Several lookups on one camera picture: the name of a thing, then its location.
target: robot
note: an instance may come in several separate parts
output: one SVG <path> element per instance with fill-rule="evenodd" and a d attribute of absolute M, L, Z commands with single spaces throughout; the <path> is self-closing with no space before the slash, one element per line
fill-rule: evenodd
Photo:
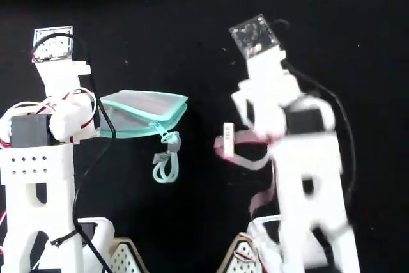
<path fill-rule="evenodd" d="M 233 242 L 218 272 L 304 273 L 305 269 L 333 262 L 337 272 L 359 273 L 355 237 L 344 205 L 342 164 L 330 104 L 301 92 L 292 72 L 305 75 L 285 60 L 286 53 L 264 16 L 239 24 L 230 32 L 246 59 L 249 73 L 232 99 L 242 122 L 252 132 L 248 142 L 258 140 L 268 145 L 280 215 L 251 221 L 247 232 Z M 254 119 L 249 116 L 250 108 Z M 242 143 L 246 136 L 239 133 Z M 265 159 L 254 164 L 242 157 L 225 159 L 251 170 L 266 164 Z M 312 182 L 311 191 L 303 186 L 305 180 Z M 251 212 L 271 200 L 268 198 L 272 194 L 266 195 L 267 198 L 255 199 L 256 204 L 252 201 Z M 269 223 L 278 228 L 274 240 L 267 232 Z M 311 233 L 315 228 L 326 237 L 332 261 L 326 259 Z"/>
<path fill-rule="evenodd" d="M 77 217 L 73 146 L 99 136 L 100 112 L 112 140 L 116 131 L 96 92 L 89 59 L 73 60 L 75 39 L 72 27 L 35 31 L 33 63 L 47 98 L 18 103 L 0 119 L 0 173 L 8 219 L 4 273 L 147 272 L 135 245 L 114 238 L 111 221 Z M 82 86 L 84 78 L 93 91 Z M 36 196 L 38 183 L 47 185 L 45 204 Z M 32 267 L 30 252 L 39 231 L 49 240 Z"/>

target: ribbon cable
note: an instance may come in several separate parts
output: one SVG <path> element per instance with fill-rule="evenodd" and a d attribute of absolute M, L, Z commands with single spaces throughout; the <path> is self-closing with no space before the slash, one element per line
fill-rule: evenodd
<path fill-rule="evenodd" d="M 243 143 L 259 143 L 259 144 L 266 144 L 268 145 L 269 142 L 258 138 L 255 133 L 251 130 L 240 130 L 235 132 L 235 144 L 243 144 Z M 229 161 L 233 164 L 238 166 L 242 166 L 250 171 L 258 171 L 264 166 L 268 164 L 270 161 L 270 156 L 268 153 L 257 161 L 251 161 L 247 158 L 234 154 L 232 157 L 225 157 L 224 156 L 224 144 L 223 144 L 223 136 L 219 136 L 215 139 L 214 149 L 216 155 L 221 157 L 222 159 Z M 251 198 L 249 212 L 250 216 L 252 217 L 254 212 L 259 208 L 268 203 L 270 203 L 274 198 L 275 192 L 275 164 L 272 163 L 272 182 L 270 187 L 266 191 L 261 191 L 255 194 Z"/>
<path fill-rule="evenodd" d="M 178 151 L 181 146 L 179 132 L 168 132 L 157 121 L 152 121 L 149 125 L 154 127 L 162 137 L 160 142 L 162 144 L 167 144 L 167 151 L 157 153 L 153 158 L 153 163 L 156 164 L 152 172 L 153 179 L 155 179 L 158 183 L 173 183 L 178 178 L 179 174 Z M 165 167 L 169 159 L 171 161 L 171 170 L 167 175 L 165 172 Z"/>

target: white plastic part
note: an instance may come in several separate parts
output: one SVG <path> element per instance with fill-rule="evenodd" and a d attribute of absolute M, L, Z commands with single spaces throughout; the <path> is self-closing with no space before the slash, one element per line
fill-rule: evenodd
<path fill-rule="evenodd" d="M 109 263 L 111 257 L 109 255 L 109 247 L 114 239 L 114 226 L 112 222 L 104 217 L 92 217 L 79 219 L 80 224 L 94 223 L 95 232 L 92 238 L 92 243 L 104 258 Z M 39 261 L 39 269 L 55 269 L 61 266 L 61 258 L 58 257 L 58 248 L 52 246 L 48 241 L 45 245 L 43 254 Z M 101 273 L 102 265 L 92 253 L 88 245 L 82 248 L 84 258 L 84 273 Z"/>
<path fill-rule="evenodd" d="M 6 190 L 7 235 L 3 273 L 28 273 L 30 252 L 39 231 L 50 240 L 74 230 L 73 146 L 64 144 L 0 150 L 0 174 Z M 47 184 L 47 203 L 36 197 L 35 183 Z M 83 273 L 82 240 L 76 234 L 58 249 L 61 273 Z"/>
<path fill-rule="evenodd" d="M 50 119 L 50 131 L 57 140 L 66 140 L 81 130 L 81 108 L 61 100 Z"/>
<path fill-rule="evenodd" d="M 72 60 L 35 63 L 47 96 L 62 96 L 80 87 L 79 77 L 72 63 Z"/>
<path fill-rule="evenodd" d="M 274 158 L 281 211 L 280 243 L 291 273 L 304 273 L 303 247 L 310 230 L 319 226 L 330 239 L 335 263 L 342 273 L 359 273 L 353 230 L 347 227 L 335 132 L 287 136 L 268 147 Z M 314 190 L 306 195 L 302 180 L 311 178 Z"/>
<path fill-rule="evenodd" d="M 111 270 L 114 273 L 141 273 L 127 244 L 120 243 L 111 256 Z"/>

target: black table surface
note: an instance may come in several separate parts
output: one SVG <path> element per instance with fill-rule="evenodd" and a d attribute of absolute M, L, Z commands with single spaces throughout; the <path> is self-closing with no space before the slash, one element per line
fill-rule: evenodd
<path fill-rule="evenodd" d="M 228 29 L 264 13 L 289 61 L 336 92 L 357 145 L 350 216 L 362 272 L 405 269 L 409 225 L 408 0 L 0 0 L 0 108 L 44 98 L 30 62 L 33 29 L 73 25 L 88 43 L 103 95 L 121 89 L 189 97 L 176 183 L 152 179 L 158 137 L 118 140 L 85 183 L 83 217 L 105 216 L 152 272 L 215 272 L 249 222 L 251 196 L 270 172 L 249 173 L 213 152 L 225 121 L 240 124 L 230 94 L 247 76 Z M 348 180 L 348 142 L 338 118 Z M 81 177 L 107 140 L 75 147 Z M 262 148 L 247 148 L 262 155 Z M 277 213 L 270 205 L 259 214 Z"/>

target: black wire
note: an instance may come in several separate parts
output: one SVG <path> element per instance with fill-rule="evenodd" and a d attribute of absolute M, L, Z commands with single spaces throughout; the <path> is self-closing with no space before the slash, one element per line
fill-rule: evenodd
<path fill-rule="evenodd" d="M 86 63 L 91 65 L 91 56 L 89 54 L 89 50 L 86 47 L 86 44 L 83 40 L 81 40 L 78 36 L 75 36 L 73 34 L 69 34 L 69 33 L 52 33 L 50 35 L 44 36 L 43 38 L 41 38 L 40 40 L 38 40 L 35 45 L 33 46 L 33 49 L 31 50 L 31 56 L 33 57 L 33 59 L 35 61 L 48 61 L 50 59 L 38 59 L 35 58 L 35 52 L 38 48 L 38 46 L 40 46 L 41 44 L 43 44 L 44 42 L 46 42 L 47 40 L 51 39 L 51 38 L 56 38 L 56 37 L 67 37 L 67 38 L 71 38 L 73 40 L 76 40 L 78 42 L 80 42 L 80 44 L 82 45 L 81 47 L 84 49 L 85 53 L 86 53 Z M 111 119 L 109 118 L 104 105 L 101 102 L 100 99 L 100 95 L 98 94 L 98 90 L 96 88 L 95 85 L 95 80 L 93 77 L 93 74 L 91 72 L 91 74 L 89 75 L 89 81 L 91 83 L 91 87 L 92 90 L 95 94 L 95 99 L 96 99 L 96 103 L 98 105 L 98 107 L 101 110 L 102 115 L 104 116 L 109 129 L 111 130 L 112 133 L 112 137 L 111 137 L 111 142 L 109 142 L 109 144 L 107 144 L 104 149 L 99 153 L 98 157 L 94 160 L 94 162 L 90 165 L 90 167 L 85 171 L 84 175 L 82 176 L 76 192 L 75 192 L 75 196 L 74 196 L 74 201 L 73 201 L 73 207 L 72 207 L 72 220 L 73 220 L 73 224 L 75 229 L 78 231 L 78 234 L 82 237 L 82 239 L 85 241 L 85 243 L 87 243 L 87 245 L 89 246 L 89 248 L 92 250 L 93 254 L 95 255 L 95 257 L 98 259 L 98 261 L 101 263 L 102 268 L 106 271 L 106 273 L 112 273 L 111 268 L 108 266 L 108 264 L 106 263 L 106 261 L 104 260 L 104 258 L 101 256 L 101 254 L 98 252 L 98 250 L 96 249 L 96 247 L 93 245 L 91 239 L 87 236 L 87 234 L 84 232 L 84 230 L 82 230 L 81 225 L 78 222 L 78 209 L 77 209 L 77 200 L 78 200 L 78 195 L 80 193 L 81 187 L 83 186 L 84 180 L 87 177 L 87 175 L 89 175 L 92 170 L 94 170 L 96 168 L 96 166 L 98 165 L 98 163 L 103 159 L 104 155 L 109 151 L 109 149 L 111 149 L 111 146 L 114 144 L 115 139 L 116 139 L 116 129 L 114 127 L 114 125 L 112 124 Z"/>
<path fill-rule="evenodd" d="M 346 115 L 344 106 L 342 105 L 340 99 L 334 92 L 330 91 L 328 88 L 326 88 L 325 86 L 320 84 L 318 81 L 314 80 L 313 78 L 309 77 L 308 75 L 305 75 L 301 71 L 297 70 L 290 63 L 288 63 L 287 60 L 283 60 L 282 63 L 284 64 L 284 67 L 287 68 L 294 75 L 297 75 L 298 77 L 304 79 L 305 81 L 312 84 L 313 86 L 328 93 L 332 98 L 334 98 L 335 102 L 337 103 L 339 107 L 339 110 L 341 111 L 343 120 L 345 122 L 346 130 L 348 133 L 348 137 L 350 139 L 350 151 L 351 151 L 351 179 L 350 179 L 350 182 L 345 192 L 345 205 L 348 207 L 351 204 L 353 190 L 355 188 L 355 183 L 357 181 L 357 157 L 355 155 L 355 140 L 353 138 L 351 124 Z"/>

